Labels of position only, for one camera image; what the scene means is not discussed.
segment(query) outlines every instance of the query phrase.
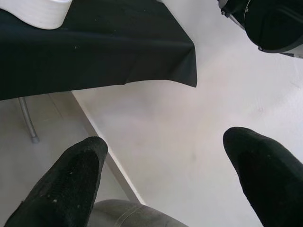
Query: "white wall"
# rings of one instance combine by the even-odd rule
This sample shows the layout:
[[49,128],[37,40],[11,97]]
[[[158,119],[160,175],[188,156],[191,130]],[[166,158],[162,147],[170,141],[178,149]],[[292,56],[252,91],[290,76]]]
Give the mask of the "white wall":
[[260,227],[222,135],[250,127],[303,160],[303,60],[259,52],[216,0],[164,2],[196,45],[198,87],[145,81],[74,94],[148,205],[191,227]]

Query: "metal table leg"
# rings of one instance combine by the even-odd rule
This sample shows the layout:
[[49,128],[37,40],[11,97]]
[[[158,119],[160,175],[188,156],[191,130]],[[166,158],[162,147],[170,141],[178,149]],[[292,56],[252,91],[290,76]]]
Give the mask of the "metal table leg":
[[28,112],[27,103],[25,101],[25,98],[20,97],[18,99],[19,99],[19,103],[20,103],[20,106],[21,106],[23,116],[24,116],[25,123],[27,124],[27,128],[28,128],[30,136],[32,138],[32,142],[33,143],[39,143],[39,138],[36,134],[35,128],[34,128],[33,123],[32,123],[32,120],[30,119],[30,115],[29,115],[29,112]]

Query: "black tablecloth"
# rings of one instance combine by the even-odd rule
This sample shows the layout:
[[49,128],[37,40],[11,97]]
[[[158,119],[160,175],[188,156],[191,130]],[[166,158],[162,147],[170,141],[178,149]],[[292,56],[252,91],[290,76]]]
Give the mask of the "black tablecloth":
[[195,87],[193,42],[156,0],[73,0],[62,27],[0,10],[0,100],[168,79]]

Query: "white floor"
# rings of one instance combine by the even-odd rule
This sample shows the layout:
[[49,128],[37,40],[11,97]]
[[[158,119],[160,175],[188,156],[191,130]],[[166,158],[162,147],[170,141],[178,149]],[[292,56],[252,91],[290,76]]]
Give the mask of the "white floor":
[[[68,93],[32,96],[27,105],[40,138],[32,144],[18,100],[0,101],[0,226],[71,145],[88,137]],[[96,201],[127,197],[105,165]]]

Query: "white bowl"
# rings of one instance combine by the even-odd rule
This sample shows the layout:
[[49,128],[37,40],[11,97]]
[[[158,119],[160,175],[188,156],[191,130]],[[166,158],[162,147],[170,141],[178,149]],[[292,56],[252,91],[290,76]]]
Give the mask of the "white bowl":
[[56,29],[63,24],[72,0],[0,0],[0,9],[29,25]]

